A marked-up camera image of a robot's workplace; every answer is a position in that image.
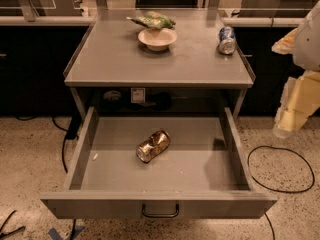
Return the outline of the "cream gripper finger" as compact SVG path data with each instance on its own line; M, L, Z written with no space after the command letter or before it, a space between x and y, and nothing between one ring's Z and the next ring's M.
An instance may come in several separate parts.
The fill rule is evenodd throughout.
M292 54L296 33L297 33L297 29L291 30L288 34L286 34L280 40L275 42L271 47L271 50L281 55Z
M320 108L320 73L305 71L298 78L289 77L280 102L273 133L286 139L297 133Z

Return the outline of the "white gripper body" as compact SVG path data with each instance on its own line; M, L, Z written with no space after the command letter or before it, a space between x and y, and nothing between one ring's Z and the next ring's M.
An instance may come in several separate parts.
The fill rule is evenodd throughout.
M320 10L312 9L299 24L293 61L304 70L320 71Z

